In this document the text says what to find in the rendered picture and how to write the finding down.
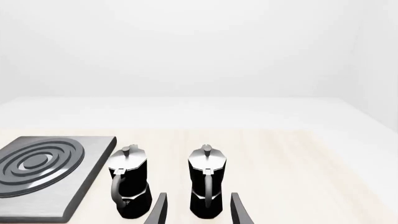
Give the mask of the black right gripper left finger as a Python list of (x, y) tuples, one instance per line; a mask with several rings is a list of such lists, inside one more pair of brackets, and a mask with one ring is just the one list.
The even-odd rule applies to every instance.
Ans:
[(153, 207), (144, 224), (165, 224), (167, 218), (167, 194), (160, 193), (155, 206)]

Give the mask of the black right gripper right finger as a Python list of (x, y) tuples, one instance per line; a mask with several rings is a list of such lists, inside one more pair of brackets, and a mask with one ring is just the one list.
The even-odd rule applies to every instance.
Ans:
[(231, 193), (230, 209), (233, 224), (254, 224), (236, 192)]

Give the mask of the flat black stove plate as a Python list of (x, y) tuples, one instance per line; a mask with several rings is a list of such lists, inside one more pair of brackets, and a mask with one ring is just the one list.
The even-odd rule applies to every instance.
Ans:
[(114, 136), (20, 136), (0, 149), (0, 223), (66, 223)]

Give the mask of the black moka pot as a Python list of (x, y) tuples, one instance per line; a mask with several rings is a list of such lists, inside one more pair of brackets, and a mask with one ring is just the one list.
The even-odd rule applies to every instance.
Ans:
[(152, 205), (146, 152), (136, 144), (123, 147), (109, 157), (108, 169), (111, 198), (120, 216), (135, 219), (146, 214)]
[(190, 210), (198, 218), (212, 219), (223, 211), (221, 184), (226, 161), (226, 156), (211, 145), (202, 145), (188, 158), (192, 181)]

